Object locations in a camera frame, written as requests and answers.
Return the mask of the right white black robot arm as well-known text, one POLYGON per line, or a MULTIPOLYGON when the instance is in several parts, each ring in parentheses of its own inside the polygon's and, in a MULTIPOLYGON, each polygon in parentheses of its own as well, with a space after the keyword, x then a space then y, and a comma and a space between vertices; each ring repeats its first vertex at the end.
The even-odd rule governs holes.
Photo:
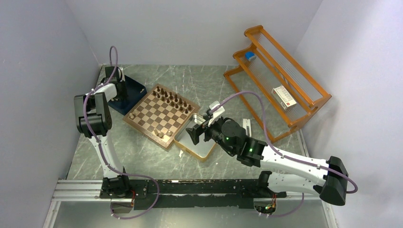
POLYGON ((263 197, 290 191, 318 195, 336 206, 346 203, 348 173, 338 157, 315 159, 281 150, 247 136, 246 130, 231 118, 221 117, 212 124, 205 121, 186 128, 186 132, 195 145, 203 135, 204 141, 213 140, 242 164, 263 168, 263 180, 256 185, 263 197))

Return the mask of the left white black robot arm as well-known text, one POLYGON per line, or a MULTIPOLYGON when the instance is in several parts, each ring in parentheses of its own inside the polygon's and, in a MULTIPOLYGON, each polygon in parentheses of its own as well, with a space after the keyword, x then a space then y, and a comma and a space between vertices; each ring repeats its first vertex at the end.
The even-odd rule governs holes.
POLYGON ((132 185, 112 144, 108 102, 125 93, 119 87, 125 80, 119 67, 112 66, 111 69, 112 72, 106 72, 109 77, 105 77, 100 85, 87 94, 74 97, 74 109, 78 131, 89 139, 101 161, 101 192, 113 198, 124 198, 131 193, 132 185))

